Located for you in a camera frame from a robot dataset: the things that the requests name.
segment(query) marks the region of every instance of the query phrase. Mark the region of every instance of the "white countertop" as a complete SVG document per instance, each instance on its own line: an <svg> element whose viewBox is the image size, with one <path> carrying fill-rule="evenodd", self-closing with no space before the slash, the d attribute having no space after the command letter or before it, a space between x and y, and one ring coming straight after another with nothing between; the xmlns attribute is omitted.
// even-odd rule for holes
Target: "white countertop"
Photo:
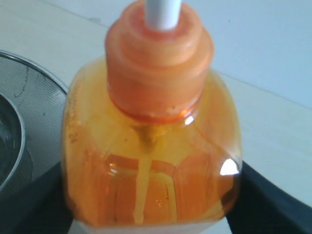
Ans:
<svg viewBox="0 0 312 234"><path fill-rule="evenodd" d="M0 49L39 63L67 85L81 65L104 53L106 31L101 24L40 0L0 0ZM312 206L312 110L222 77L237 104L244 160ZM222 220L204 233L229 234L230 230Z"/></svg>

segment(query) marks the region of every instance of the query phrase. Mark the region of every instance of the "metal strainer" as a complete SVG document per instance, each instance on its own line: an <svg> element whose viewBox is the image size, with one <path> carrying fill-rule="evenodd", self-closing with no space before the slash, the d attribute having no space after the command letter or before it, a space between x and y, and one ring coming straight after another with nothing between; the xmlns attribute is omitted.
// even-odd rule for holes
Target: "metal strainer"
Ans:
<svg viewBox="0 0 312 234"><path fill-rule="evenodd" d="M17 106L26 129L25 155L6 195L59 162L67 90L62 81L38 64L0 50L0 93Z"/></svg>

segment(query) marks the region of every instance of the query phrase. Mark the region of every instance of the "white pump tube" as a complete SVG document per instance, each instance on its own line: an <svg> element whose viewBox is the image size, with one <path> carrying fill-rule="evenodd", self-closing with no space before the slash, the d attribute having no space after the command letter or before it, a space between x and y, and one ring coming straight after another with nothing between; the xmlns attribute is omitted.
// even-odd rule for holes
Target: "white pump tube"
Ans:
<svg viewBox="0 0 312 234"><path fill-rule="evenodd" d="M180 16L182 0L145 0L145 23L153 31L174 29Z"/></svg>

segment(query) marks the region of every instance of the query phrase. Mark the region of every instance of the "soap dispenser bottle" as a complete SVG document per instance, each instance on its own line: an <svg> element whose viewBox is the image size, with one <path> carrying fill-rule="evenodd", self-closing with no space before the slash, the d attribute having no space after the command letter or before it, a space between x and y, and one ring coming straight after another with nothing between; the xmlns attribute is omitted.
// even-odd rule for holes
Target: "soap dispenser bottle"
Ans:
<svg viewBox="0 0 312 234"><path fill-rule="evenodd" d="M94 233L199 233L233 206L242 167L211 36L181 0L138 0L108 30L105 51L67 97L68 207Z"/></svg>

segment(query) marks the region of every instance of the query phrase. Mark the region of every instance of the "bottle neck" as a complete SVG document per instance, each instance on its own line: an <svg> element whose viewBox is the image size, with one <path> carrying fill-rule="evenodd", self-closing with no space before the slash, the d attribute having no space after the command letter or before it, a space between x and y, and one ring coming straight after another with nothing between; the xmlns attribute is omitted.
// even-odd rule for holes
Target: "bottle neck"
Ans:
<svg viewBox="0 0 312 234"><path fill-rule="evenodd" d="M125 9L105 40L113 103L142 121L189 115L201 95L213 43L198 15L183 4L178 26L155 32L144 23L144 1Z"/></svg>

